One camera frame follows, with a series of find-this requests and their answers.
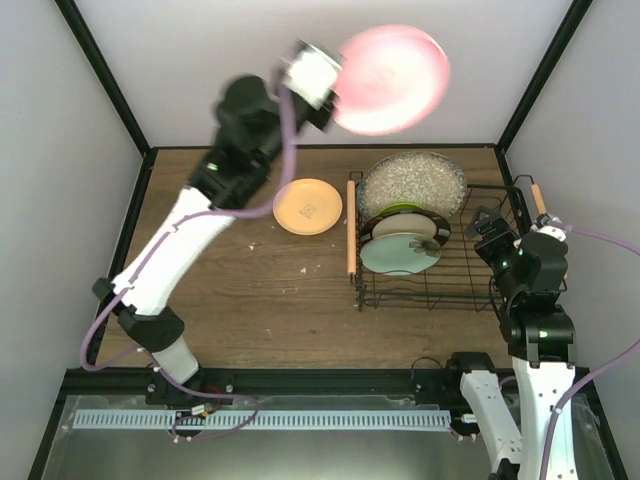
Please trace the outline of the pink plate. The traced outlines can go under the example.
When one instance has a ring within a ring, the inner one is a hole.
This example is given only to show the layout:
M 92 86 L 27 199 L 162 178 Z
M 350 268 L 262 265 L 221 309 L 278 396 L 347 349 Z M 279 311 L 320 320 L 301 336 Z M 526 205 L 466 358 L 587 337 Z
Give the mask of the pink plate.
M 429 115 L 443 99 L 450 64 L 426 32 L 407 25 L 367 29 L 340 48 L 334 121 L 366 136 L 396 133 Z

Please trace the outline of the light teal plate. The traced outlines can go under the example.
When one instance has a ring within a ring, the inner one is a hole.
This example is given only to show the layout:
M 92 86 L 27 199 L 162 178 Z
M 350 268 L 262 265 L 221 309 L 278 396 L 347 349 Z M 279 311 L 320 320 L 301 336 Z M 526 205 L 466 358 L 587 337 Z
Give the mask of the light teal plate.
M 364 267 L 389 276 L 423 272 L 434 266 L 441 255 L 441 246 L 433 238 L 407 232 L 379 236 L 360 251 Z

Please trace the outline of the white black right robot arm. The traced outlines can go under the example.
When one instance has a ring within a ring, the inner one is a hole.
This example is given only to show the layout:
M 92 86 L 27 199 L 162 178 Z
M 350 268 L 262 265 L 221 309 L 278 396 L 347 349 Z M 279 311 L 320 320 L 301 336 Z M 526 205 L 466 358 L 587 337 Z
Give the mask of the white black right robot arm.
M 575 479 L 570 389 L 575 328 L 558 298 L 568 269 L 566 235 L 542 222 L 523 236 L 501 213 L 481 206 L 466 229 L 490 267 L 500 330 L 512 359 L 520 417 L 513 418 L 488 364 L 444 378 L 447 396 L 471 408 L 491 463 L 492 479 Z

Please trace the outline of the glossy black plate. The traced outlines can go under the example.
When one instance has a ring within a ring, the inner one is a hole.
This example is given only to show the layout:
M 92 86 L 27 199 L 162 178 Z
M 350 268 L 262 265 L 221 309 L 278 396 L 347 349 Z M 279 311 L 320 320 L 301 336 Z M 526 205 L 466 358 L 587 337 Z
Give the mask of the glossy black plate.
M 437 225 L 437 233 L 435 234 L 433 239 L 441 246 L 441 248 L 443 245 L 445 245 L 449 241 L 451 237 L 451 227 L 449 222 L 444 217 L 427 210 L 423 210 L 421 212 L 410 212 L 410 213 L 417 213 L 417 214 L 428 216 L 435 222 L 435 224 Z M 389 216 L 393 216 L 396 214 L 399 214 L 399 213 L 391 214 L 388 216 L 376 216 L 372 220 L 369 220 L 360 229 L 359 233 L 356 235 L 356 238 L 360 242 L 360 245 L 363 247 L 366 243 L 375 239 L 372 237 L 371 231 L 377 223 L 379 223 L 382 219 L 385 219 Z

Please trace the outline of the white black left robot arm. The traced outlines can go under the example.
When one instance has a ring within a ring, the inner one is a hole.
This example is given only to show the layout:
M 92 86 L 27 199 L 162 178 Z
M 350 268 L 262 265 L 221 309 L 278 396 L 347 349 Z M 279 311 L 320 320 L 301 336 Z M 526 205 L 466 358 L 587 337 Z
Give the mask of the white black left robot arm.
M 313 124 L 324 128 L 333 113 L 336 77 L 301 80 L 284 75 L 270 94 L 263 79 L 244 75 L 232 80 L 216 105 L 218 129 L 213 144 L 179 191 L 172 210 L 138 256 L 114 278 L 100 278 L 95 295 L 104 304 L 81 346 L 84 369 L 88 347 L 98 328 L 115 315 L 121 329 L 169 381 L 181 403 L 196 402 L 204 392 L 200 364 L 184 337 L 183 321 L 169 308 L 176 285 L 205 248 L 237 219 L 271 211 L 271 203 L 247 209 L 269 179 L 277 158 L 283 160 L 281 185 L 295 175 L 297 134 Z

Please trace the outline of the orange plate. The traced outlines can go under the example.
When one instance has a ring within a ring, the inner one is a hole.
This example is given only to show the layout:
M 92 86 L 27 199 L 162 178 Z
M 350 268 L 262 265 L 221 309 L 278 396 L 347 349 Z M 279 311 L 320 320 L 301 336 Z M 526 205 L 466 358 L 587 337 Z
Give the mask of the orange plate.
M 272 207 L 276 222 L 286 231 L 312 236 L 331 229 L 341 218 L 340 193 L 329 183 L 313 178 L 298 179 L 284 186 Z

